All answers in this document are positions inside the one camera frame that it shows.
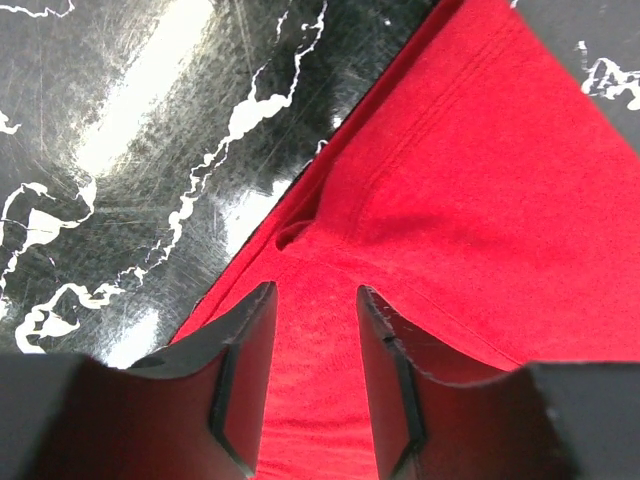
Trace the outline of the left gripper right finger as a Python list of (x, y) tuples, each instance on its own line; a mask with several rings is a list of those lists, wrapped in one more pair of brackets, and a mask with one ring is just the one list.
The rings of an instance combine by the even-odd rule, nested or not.
[(635, 479), (639, 367), (533, 362), (505, 372), (357, 292), (382, 479)]

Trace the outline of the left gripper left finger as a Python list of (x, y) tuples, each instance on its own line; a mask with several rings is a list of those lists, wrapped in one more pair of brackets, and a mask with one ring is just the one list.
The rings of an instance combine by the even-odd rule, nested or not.
[(84, 354), (3, 355), (2, 477), (253, 477), (277, 299), (262, 283), (126, 369)]

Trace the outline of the red t-shirt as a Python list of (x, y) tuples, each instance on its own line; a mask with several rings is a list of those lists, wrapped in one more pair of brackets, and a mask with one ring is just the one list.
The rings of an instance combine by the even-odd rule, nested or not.
[(639, 357), (639, 5), (442, 1), (179, 330), (278, 320), (257, 475), (372, 479), (356, 291), (494, 367)]

